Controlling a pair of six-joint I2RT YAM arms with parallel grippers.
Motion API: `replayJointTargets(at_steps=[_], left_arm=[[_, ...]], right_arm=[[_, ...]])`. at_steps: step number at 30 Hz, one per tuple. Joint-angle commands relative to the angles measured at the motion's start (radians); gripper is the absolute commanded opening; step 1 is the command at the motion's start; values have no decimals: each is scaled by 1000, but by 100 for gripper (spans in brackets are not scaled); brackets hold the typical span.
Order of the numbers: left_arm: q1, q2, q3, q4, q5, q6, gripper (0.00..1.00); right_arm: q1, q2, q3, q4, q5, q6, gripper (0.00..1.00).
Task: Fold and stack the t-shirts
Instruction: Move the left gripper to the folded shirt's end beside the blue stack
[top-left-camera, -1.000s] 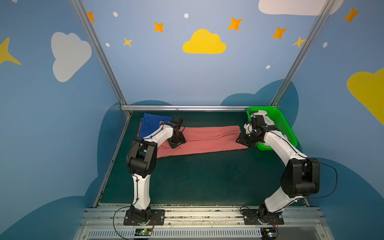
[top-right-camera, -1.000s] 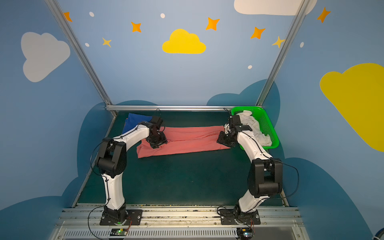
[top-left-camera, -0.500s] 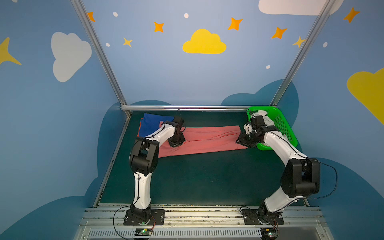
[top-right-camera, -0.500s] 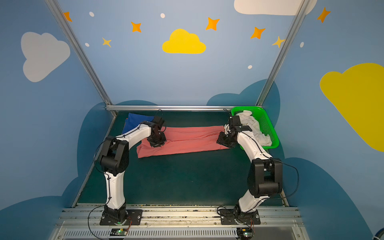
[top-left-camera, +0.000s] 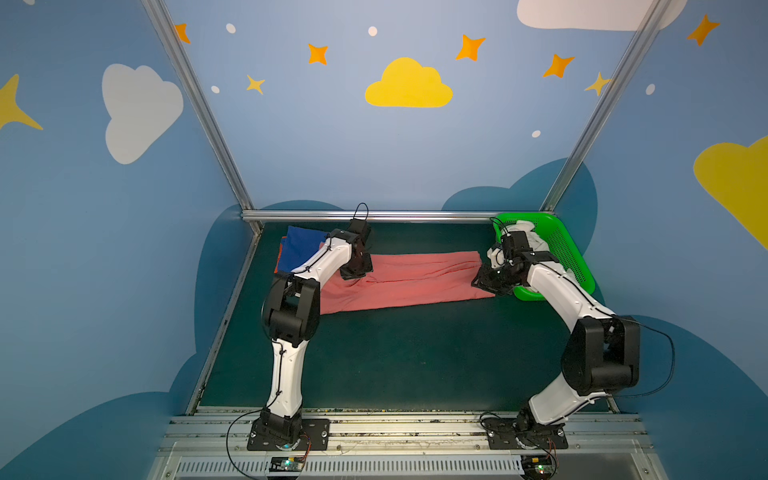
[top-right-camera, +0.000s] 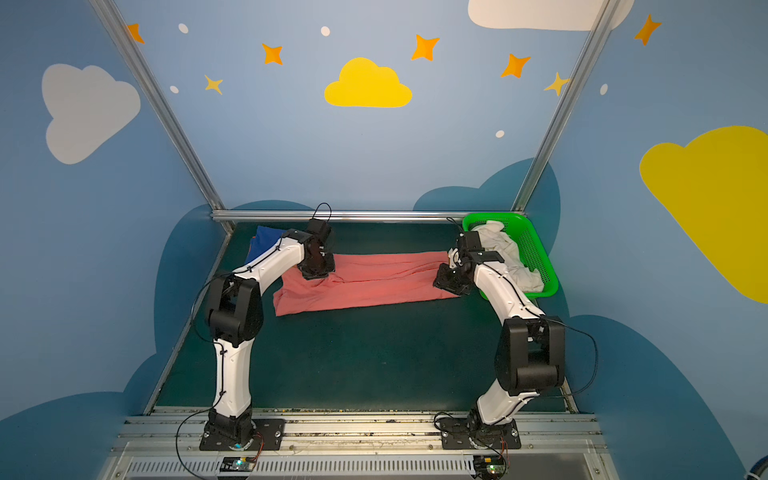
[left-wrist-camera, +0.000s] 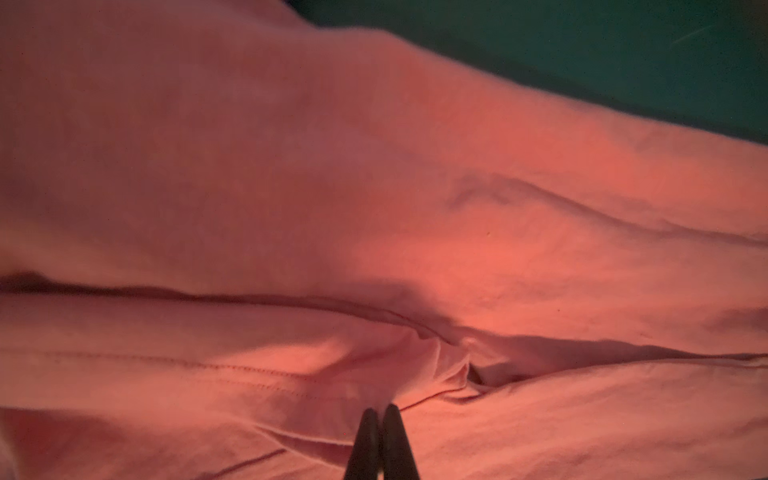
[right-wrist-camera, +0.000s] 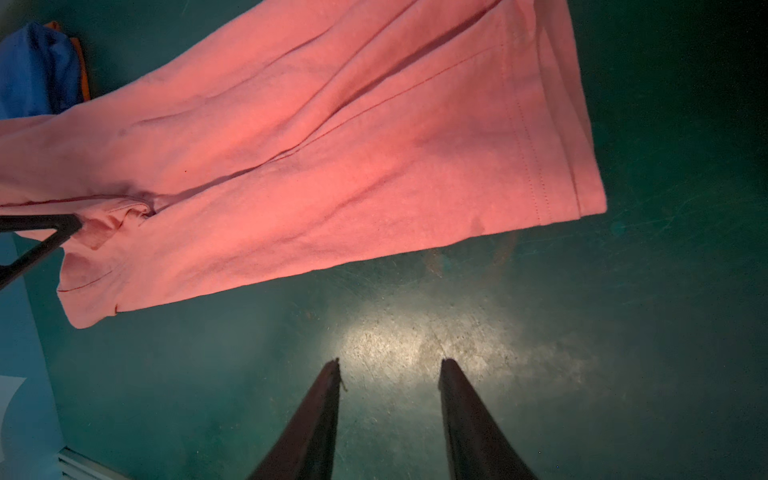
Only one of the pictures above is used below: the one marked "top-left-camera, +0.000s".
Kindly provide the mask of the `pink t shirt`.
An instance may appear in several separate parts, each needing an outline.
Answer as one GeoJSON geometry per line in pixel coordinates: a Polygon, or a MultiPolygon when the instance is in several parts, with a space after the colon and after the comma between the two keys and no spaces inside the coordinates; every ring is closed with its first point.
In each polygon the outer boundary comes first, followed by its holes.
{"type": "Polygon", "coordinates": [[[377,310],[492,298],[472,285],[482,261],[476,251],[374,255],[373,270],[344,280],[335,274],[323,287],[320,313],[377,310]]]}

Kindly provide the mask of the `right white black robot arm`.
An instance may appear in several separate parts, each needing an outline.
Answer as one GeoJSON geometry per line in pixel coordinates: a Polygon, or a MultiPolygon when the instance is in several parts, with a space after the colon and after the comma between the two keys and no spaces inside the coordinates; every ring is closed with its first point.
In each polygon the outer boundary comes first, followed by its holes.
{"type": "Polygon", "coordinates": [[[521,448],[565,447],[562,430],[571,415],[638,383],[640,326],[595,300],[551,253],[522,252],[497,267],[483,264],[472,285],[497,295],[530,287],[570,332],[558,376],[530,397],[514,422],[498,421],[500,433],[514,435],[521,448]]]}

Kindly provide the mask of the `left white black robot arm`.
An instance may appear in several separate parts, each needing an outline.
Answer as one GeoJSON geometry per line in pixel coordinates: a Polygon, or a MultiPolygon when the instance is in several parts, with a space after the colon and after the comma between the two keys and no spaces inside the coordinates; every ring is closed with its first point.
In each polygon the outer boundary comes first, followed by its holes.
{"type": "Polygon", "coordinates": [[[302,438],[303,367],[319,326],[321,293],[335,274],[356,280],[373,271],[366,250],[369,235],[367,223],[354,220],[326,234],[302,263],[274,276],[262,307],[273,352],[271,387],[255,424],[255,434],[270,446],[288,450],[302,438]]]}

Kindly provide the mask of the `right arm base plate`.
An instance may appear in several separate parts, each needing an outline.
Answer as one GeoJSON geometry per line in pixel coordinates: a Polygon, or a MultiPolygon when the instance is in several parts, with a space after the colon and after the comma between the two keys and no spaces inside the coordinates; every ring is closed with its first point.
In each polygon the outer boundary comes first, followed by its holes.
{"type": "Polygon", "coordinates": [[[496,416],[483,417],[479,424],[491,450],[561,450],[569,447],[562,424],[534,423],[523,428],[515,418],[496,416]]]}

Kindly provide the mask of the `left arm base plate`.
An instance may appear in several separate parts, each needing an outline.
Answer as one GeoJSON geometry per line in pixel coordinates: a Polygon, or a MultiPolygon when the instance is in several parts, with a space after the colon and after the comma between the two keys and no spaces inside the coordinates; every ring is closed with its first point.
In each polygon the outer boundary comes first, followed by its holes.
{"type": "Polygon", "coordinates": [[[248,451],[325,451],[330,421],[324,419],[257,419],[251,427],[248,451]]]}

